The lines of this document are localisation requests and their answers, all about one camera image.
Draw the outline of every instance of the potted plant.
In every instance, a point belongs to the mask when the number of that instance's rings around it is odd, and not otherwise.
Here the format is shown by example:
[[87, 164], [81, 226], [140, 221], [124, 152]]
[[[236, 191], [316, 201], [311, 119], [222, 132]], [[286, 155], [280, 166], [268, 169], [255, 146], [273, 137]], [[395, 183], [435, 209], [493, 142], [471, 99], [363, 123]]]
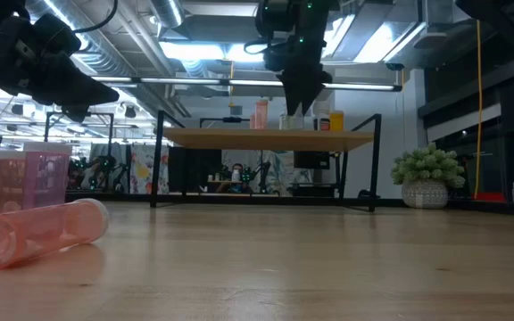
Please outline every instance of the potted plant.
[[441, 209], [447, 204], [447, 187], [462, 188], [464, 172], [455, 160], [456, 152], [438, 150], [435, 144], [405, 152], [395, 159], [394, 184], [402, 185], [406, 205], [416, 209]]

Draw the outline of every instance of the pink plastic cup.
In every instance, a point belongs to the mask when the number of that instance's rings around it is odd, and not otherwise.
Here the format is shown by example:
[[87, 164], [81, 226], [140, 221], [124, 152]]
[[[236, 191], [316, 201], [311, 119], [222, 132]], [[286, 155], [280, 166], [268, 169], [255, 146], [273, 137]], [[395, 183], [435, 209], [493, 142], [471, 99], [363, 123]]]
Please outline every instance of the pink plastic cup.
[[106, 233], [108, 210], [92, 199], [0, 214], [0, 269]]

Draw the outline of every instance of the shelf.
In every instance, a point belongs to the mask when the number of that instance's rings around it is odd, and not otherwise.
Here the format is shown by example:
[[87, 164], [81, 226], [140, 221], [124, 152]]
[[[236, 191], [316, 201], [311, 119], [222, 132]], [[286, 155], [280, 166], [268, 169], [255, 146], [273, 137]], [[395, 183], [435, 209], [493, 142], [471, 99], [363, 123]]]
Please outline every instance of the shelf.
[[314, 130], [165, 128], [164, 136], [190, 149], [348, 152], [372, 142], [372, 133]]

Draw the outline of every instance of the wooden table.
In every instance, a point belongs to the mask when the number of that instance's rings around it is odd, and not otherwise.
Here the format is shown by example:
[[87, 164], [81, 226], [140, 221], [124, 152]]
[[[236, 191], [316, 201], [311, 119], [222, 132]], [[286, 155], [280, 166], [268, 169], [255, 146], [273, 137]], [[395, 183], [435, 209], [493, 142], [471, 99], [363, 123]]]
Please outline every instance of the wooden table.
[[106, 207], [95, 245], [0, 271], [0, 321], [514, 321], [514, 216]]
[[374, 140], [372, 133], [314, 130], [165, 128], [164, 136], [189, 149], [349, 152]]

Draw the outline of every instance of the white pot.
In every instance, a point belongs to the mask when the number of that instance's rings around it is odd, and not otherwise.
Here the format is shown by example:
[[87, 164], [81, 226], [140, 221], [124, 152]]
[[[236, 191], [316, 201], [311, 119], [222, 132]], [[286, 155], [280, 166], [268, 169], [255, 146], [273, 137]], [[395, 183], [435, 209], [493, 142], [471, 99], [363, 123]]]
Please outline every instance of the white pot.
[[404, 183], [402, 198], [414, 209], [442, 209], [447, 204], [447, 187], [444, 182], [433, 179]]

